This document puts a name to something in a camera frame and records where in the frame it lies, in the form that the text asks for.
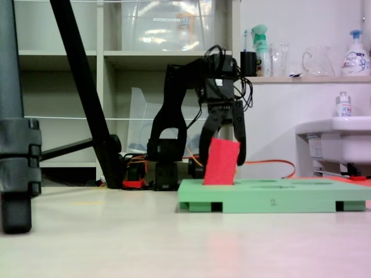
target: pump bottle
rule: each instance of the pump bottle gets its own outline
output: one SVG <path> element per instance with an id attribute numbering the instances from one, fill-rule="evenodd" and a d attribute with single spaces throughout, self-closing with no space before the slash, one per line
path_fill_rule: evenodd
<path id="1" fill-rule="evenodd" d="M 345 57 L 343 76 L 370 76 L 370 57 L 359 39 L 362 31 L 354 30 L 350 34 L 353 36 L 354 43 Z"/>
<path id="2" fill-rule="evenodd" d="M 252 29 L 254 36 L 254 47 L 256 48 L 257 58 L 257 76 L 271 76 L 271 58 L 267 45 L 265 34 L 268 31 L 267 26 L 260 24 Z"/>

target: green board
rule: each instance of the green board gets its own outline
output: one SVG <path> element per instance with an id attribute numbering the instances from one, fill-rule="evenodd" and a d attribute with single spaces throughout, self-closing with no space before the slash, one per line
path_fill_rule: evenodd
<path id="1" fill-rule="evenodd" d="M 202 185 L 183 180 L 181 209 L 224 213 L 329 213 L 365 211 L 371 188 L 327 179 L 236 180 L 234 185 Z"/>

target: plastic container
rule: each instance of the plastic container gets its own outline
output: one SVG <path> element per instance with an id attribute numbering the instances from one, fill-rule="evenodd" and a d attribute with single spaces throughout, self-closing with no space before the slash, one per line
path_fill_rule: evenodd
<path id="1" fill-rule="evenodd" d="M 256 49 L 257 68 L 256 74 L 259 77 L 271 76 L 271 57 L 269 47 L 267 45 L 266 32 L 267 26 L 260 24 L 252 29 L 254 35 L 254 47 Z"/>
<path id="2" fill-rule="evenodd" d="M 336 116 L 352 116 L 352 102 L 350 96 L 347 96 L 347 92 L 340 92 L 340 96 L 336 97 Z"/>
<path id="3" fill-rule="evenodd" d="M 123 50 L 189 51 L 214 45 L 215 0 L 123 2 Z"/>
<path id="4" fill-rule="evenodd" d="M 360 40 L 363 32 L 354 30 L 350 34 L 353 36 L 353 44 L 344 59 L 343 76 L 370 76 L 369 53 L 364 49 L 364 45 Z"/>
<path id="5" fill-rule="evenodd" d="M 132 88 L 132 99 L 130 103 L 130 120 L 128 131 L 128 148 L 127 153 L 146 153 L 148 139 L 151 136 L 153 119 L 156 117 L 162 104 L 148 103 L 144 98 L 143 92 L 139 88 Z M 189 124 L 195 115 L 198 113 L 198 107 L 186 107 L 181 109 L 185 123 Z M 202 108 L 201 119 L 208 117 L 207 108 Z M 196 121 L 187 130 L 187 146 L 193 154 L 199 152 L 199 139 L 204 120 Z M 161 138 L 176 138 L 177 129 L 167 129 L 161 134 Z M 187 150 L 184 151 L 184 156 L 189 156 Z"/>
<path id="6" fill-rule="evenodd" d="M 271 75 L 273 77 L 284 77 L 288 76 L 288 54 L 289 54 L 289 43 L 271 43 L 270 44 L 270 59 L 271 64 Z"/>

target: glass pitcher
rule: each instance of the glass pitcher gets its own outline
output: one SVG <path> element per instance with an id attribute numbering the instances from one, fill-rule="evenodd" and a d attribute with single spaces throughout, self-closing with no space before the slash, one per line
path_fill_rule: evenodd
<path id="1" fill-rule="evenodd" d="M 335 76 L 327 46 L 309 47 L 303 54 L 303 69 L 309 76 Z"/>

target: red foam block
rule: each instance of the red foam block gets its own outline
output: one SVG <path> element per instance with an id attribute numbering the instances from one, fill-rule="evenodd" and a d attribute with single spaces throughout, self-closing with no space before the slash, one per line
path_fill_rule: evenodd
<path id="1" fill-rule="evenodd" d="M 204 185 L 233 185 L 239 142 L 212 138 Z"/>

